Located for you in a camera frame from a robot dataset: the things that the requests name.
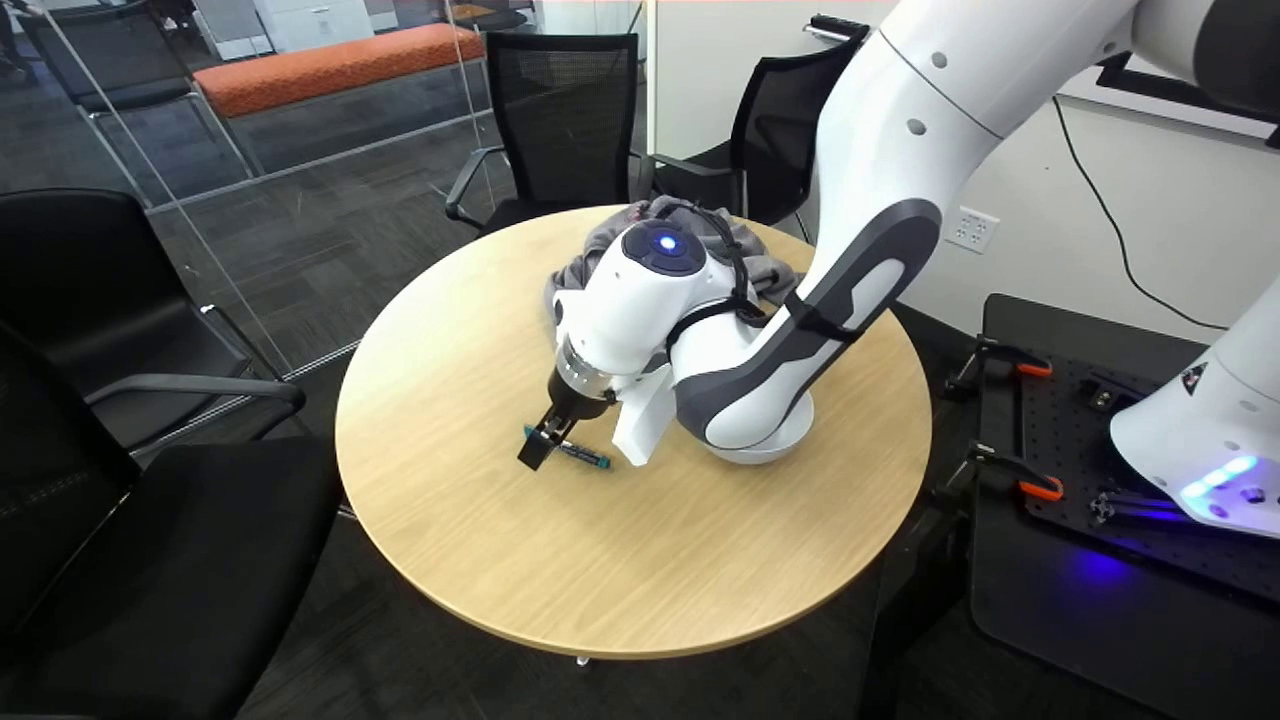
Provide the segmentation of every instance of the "round table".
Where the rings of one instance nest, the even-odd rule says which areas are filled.
[[[494,234],[418,277],[361,339],[335,462],[374,543],[427,599],[528,647],[591,660],[692,656],[771,631],[855,579],[909,516],[933,408],[886,311],[817,385],[817,429],[737,469],[672,429],[650,469],[614,453],[614,413],[528,474],[550,408],[546,279],[615,208]],[[807,243],[752,226],[791,267]]]

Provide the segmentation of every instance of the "black cable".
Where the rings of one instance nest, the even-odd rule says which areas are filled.
[[[1229,333],[1229,325],[1199,319],[1199,315],[1170,306],[1163,296],[1148,294],[1148,289],[1135,279],[1132,260],[1127,260],[1125,230],[1119,230],[1119,221],[1114,216],[1114,205],[1105,201],[1105,192],[1097,189],[1097,180],[1090,178],[1090,169],[1083,169],[1083,159],[1081,159],[1081,153],[1075,153],[1073,130],[1067,130],[1067,113],[1064,113],[1064,106],[1059,106],[1058,95],[1054,95],[1054,113],[1058,113],[1058,125],[1059,125],[1059,132],[1064,132],[1064,144],[1067,144],[1067,158],[1073,158],[1075,174],[1083,178],[1097,208],[1109,216],[1109,226],[1114,226],[1114,234],[1117,234],[1119,264],[1125,264],[1127,283],[1132,283],[1145,302],[1170,308],[1171,315],[1179,315],[1179,319],[1189,319],[1189,325],[1196,325],[1196,329]]]

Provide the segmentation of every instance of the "orange cushion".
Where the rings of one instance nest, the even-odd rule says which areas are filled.
[[[196,85],[205,87],[208,106],[234,120],[476,58],[484,58],[482,34],[465,34],[457,24],[419,24],[289,58],[218,65],[196,71]]]

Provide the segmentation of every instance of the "black office chair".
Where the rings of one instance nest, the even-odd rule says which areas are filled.
[[[234,148],[246,178],[251,178],[251,158],[236,144],[236,137],[218,120],[205,106],[191,71],[168,47],[150,4],[92,4],[92,9],[59,9],[59,11],[16,11],[25,38],[44,58],[47,71],[78,106],[101,148],[124,174],[132,192],[141,180],[130,174],[119,153],[109,144],[101,115],[145,113],[173,100],[190,100],[205,132],[212,132],[226,148]]]
[[[817,115],[860,38],[811,58],[764,58],[746,87],[731,137],[688,159],[652,158],[652,192],[779,226],[807,201]]]
[[[236,325],[191,306],[130,192],[4,192],[0,319],[53,357],[137,456],[234,406],[268,402],[268,432],[303,402]]]
[[[322,439],[173,447],[150,474],[0,329],[0,715],[234,715],[316,571]]]
[[[476,148],[443,216],[496,234],[528,216],[623,205],[638,125],[638,38],[489,38],[489,93],[500,148]],[[507,158],[518,201],[489,221],[465,197],[489,158]]]

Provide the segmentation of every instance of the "wall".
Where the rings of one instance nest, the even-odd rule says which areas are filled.
[[[719,139],[756,58],[817,47],[800,34],[811,11],[880,22],[889,9],[891,0],[657,0],[652,153],[683,158]],[[1064,110],[1135,277],[1204,319],[1241,315],[1280,271],[1280,153],[1091,106]],[[1012,294],[1170,336],[1216,336],[1127,289],[1117,237],[1048,110],[993,153],[960,205],[1001,216],[996,239],[984,256],[941,243],[906,306],[982,333],[984,296]]]

